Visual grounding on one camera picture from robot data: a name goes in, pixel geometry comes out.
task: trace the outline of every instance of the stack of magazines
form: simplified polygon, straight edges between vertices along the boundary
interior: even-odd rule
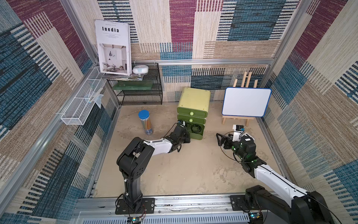
[[[121,80],[121,81],[141,81],[145,74],[130,74],[130,75],[120,75],[120,74],[109,74],[104,73],[102,78],[111,79],[111,80]]]

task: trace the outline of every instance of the white wire basket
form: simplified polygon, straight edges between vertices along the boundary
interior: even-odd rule
[[[90,101],[98,92],[100,92],[106,83],[106,79],[102,79],[99,67],[94,68],[86,81],[77,92],[63,115],[61,120],[66,125],[84,125],[93,106],[96,104]]]

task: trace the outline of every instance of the patterned wallpaper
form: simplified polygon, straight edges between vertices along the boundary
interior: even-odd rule
[[[15,198],[1,224],[68,224],[78,198],[85,197],[116,111],[104,89],[83,126],[63,124]]]
[[[130,24],[132,61],[273,57],[299,3],[299,0],[70,1],[94,48],[94,19]],[[178,101],[186,86],[210,90],[212,100],[223,100],[224,89],[235,77],[252,70],[260,82],[265,72],[262,68],[266,66],[162,66],[163,101]]]
[[[1,187],[92,63],[59,0],[0,11]]]
[[[92,62],[59,0],[0,0],[0,43],[2,187]],[[61,127],[0,223],[69,219],[112,121],[108,92],[102,102],[86,125]]]
[[[264,122],[296,183],[358,221],[358,1],[314,0],[274,68]]]

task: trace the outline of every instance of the clear cylindrical container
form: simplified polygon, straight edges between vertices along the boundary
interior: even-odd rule
[[[149,118],[149,111],[141,110],[138,113],[138,116],[139,116],[139,119],[142,122],[144,132],[147,135],[153,134],[152,124],[150,123],[150,118]]]

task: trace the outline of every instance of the beige floor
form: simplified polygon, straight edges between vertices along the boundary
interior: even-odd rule
[[[130,141],[138,136],[155,140],[176,122],[177,104],[123,106],[96,185],[95,197],[115,197],[124,192],[123,176],[116,160]],[[138,112],[146,109],[154,133],[143,132]],[[228,159],[217,145],[216,133],[232,131],[233,124],[244,120],[226,119],[222,125],[221,102],[210,103],[203,140],[192,139],[181,151],[153,156],[141,176],[143,195],[179,195],[244,192],[246,188],[266,185],[245,173],[240,164]],[[256,120],[246,130],[255,138],[256,152],[276,172],[280,172]],[[225,150],[232,158],[231,150]]]

